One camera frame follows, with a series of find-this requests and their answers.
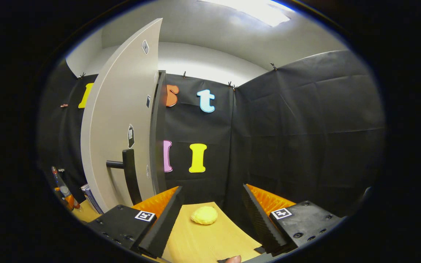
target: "bottle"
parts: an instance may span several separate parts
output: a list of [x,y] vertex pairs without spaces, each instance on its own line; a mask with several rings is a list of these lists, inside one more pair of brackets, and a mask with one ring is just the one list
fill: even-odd
[[69,191],[69,188],[67,188],[65,182],[58,174],[58,170],[54,166],[52,166],[52,173],[53,173],[53,176],[55,177],[55,181],[59,188],[59,191],[63,194],[64,199],[67,201],[67,208],[69,210],[73,210],[74,208],[80,209],[79,203],[74,198],[74,196],[72,196],[71,192]]

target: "ceiling light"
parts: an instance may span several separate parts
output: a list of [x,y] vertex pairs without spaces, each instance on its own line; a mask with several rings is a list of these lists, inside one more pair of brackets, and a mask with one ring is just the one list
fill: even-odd
[[279,25],[282,22],[290,20],[286,15],[280,11],[272,8],[270,5],[282,8],[281,4],[269,0],[199,0],[203,2],[214,3],[217,5],[224,5],[241,12],[246,13],[272,27]]

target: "letter cutout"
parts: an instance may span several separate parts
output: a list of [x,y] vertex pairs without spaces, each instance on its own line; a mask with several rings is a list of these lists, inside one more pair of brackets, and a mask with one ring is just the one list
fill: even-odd
[[173,171],[173,168],[170,166],[170,147],[172,142],[169,140],[163,141],[163,169],[166,173]]
[[89,97],[90,90],[92,89],[93,83],[89,83],[86,85],[86,91],[84,92],[84,96],[82,97],[82,100],[79,103],[78,108],[85,108],[87,103],[87,98]]
[[177,85],[167,85],[167,107],[172,107],[178,102],[178,94],[180,89]]
[[211,94],[210,90],[201,90],[197,93],[197,95],[201,97],[199,101],[199,107],[201,107],[202,111],[213,112],[215,110],[215,107],[210,105],[210,101],[215,99],[215,96]]
[[191,167],[189,168],[190,173],[203,173],[206,170],[204,167],[204,150],[207,149],[207,145],[202,143],[193,143],[189,146],[193,151],[193,160]]

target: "white wall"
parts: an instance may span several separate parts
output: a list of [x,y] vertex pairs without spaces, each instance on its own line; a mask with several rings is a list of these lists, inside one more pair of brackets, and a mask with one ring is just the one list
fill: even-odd
[[102,51],[102,29],[93,33],[77,47],[73,48],[66,57],[67,65],[77,77],[82,73],[85,73],[86,75],[98,74],[98,71],[96,73],[91,73],[87,68],[98,56],[100,51]]
[[[86,70],[98,74],[119,46],[100,50]],[[267,72],[262,67],[217,50],[183,43],[159,42],[159,70],[169,74],[195,77],[232,85],[241,85]]]

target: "finger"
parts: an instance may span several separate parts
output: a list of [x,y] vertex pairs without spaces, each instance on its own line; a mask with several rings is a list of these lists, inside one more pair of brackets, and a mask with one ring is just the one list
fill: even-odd
[[225,263],[241,263],[241,256],[234,256],[232,258],[227,259],[227,261],[225,261]]

